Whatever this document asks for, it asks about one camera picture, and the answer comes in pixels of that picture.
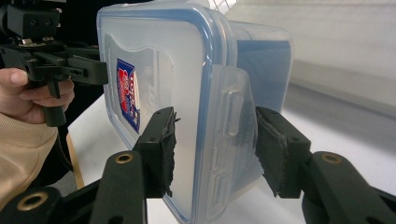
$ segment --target label sticker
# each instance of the label sticker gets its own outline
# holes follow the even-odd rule
[[[117,87],[122,115],[128,120],[134,130],[139,133],[140,104],[137,76],[134,66],[117,59]]]

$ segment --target human hand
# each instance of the human hand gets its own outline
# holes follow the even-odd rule
[[[0,69],[0,113],[23,122],[45,122],[42,106],[61,105],[64,110],[72,102],[74,83],[70,79],[59,82],[61,99],[50,95],[48,86],[28,88],[26,72],[17,68]]]

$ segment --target sleeve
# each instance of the sleeve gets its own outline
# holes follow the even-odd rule
[[[0,114],[0,211],[37,177],[58,131]]]

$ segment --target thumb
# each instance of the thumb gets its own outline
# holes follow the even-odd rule
[[[0,69],[0,87],[12,88],[26,85],[28,77],[25,71],[18,68]]]

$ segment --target person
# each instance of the person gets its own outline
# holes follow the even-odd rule
[[[47,86],[28,89],[28,76],[17,68],[0,69],[0,210],[37,178],[54,146],[58,130],[45,123],[42,106],[69,107],[70,79],[59,82],[61,98]]]

